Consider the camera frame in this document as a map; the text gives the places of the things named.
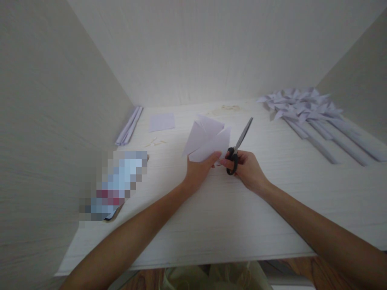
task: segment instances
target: scissor blade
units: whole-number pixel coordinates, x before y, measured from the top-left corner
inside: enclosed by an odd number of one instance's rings
[[[245,139],[245,136],[247,134],[247,131],[249,130],[250,128],[250,125],[251,125],[251,122],[253,121],[253,117],[250,118],[250,120],[247,122],[247,125],[246,127],[244,128],[243,132],[242,132],[242,135],[239,137],[239,140],[237,142],[237,144],[235,145],[234,147],[234,152],[236,153],[238,151],[238,148],[239,146],[242,144],[242,141],[243,139]]]

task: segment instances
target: hand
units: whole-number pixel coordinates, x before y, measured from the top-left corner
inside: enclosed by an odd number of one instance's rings
[[[220,163],[230,170],[234,168],[234,161],[222,159]],[[238,168],[235,175],[240,177],[243,184],[256,194],[259,194],[270,185],[252,152],[238,150]]]
[[[214,163],[222,155],[222,152],[214,152],[203,162],[192,162],[187,157],[187,174],[182,184],[186,185],[187,188],[194,194],[202,185],[206,179],[210,168],[214,168]]]

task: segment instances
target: wooden floor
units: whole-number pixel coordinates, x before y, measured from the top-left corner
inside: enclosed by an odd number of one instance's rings
[[[283,259],[280,262],[296,274],[307,277],[317,290],[357,290],[319,257]],[[163,275],[164,269],[139,271],[121,290],[156,290]]]

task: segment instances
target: white desk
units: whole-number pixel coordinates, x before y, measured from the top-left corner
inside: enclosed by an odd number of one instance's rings
[[[240,110],[227,107],[232,105]],[[150,116],[167,112],[175,114],[176,128],[148,133]],[[369,167],[362,167],[311,129],[342,161],[341,165],[332,165],[283,120],[271,122],[262,104],[253,100],[227,101],[144,109],[129,145],[118,150],[148,151],[148,174],[137,183],[135,195],[114,222],[86,222],[78,229],[57,276],[68,275],[118,225],[183,180],[186,157],[181,153],[197,113],[231,125],[231,146],[253,116],[240,149],[255,153],[268,179],[377,248],[387,250],[387,163],[371,161]],[[383,144],[362,134],[386,152]],[[154,137],[156,143],[166,143],[145,148]],[[131,269],[307,255],[313,255],[311,248],[269,205],[218,167],[210,171],[201,189],[181,206]]]

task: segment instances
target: forearm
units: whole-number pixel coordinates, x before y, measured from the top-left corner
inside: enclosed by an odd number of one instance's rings
[[[107,289],[137,259],[192,190],[180,184],[115,229],[71,272],[62,289]]]
[[[368,289],[385,289],[387,255],[270,184],[260,191],[270,204],[338,271]]]

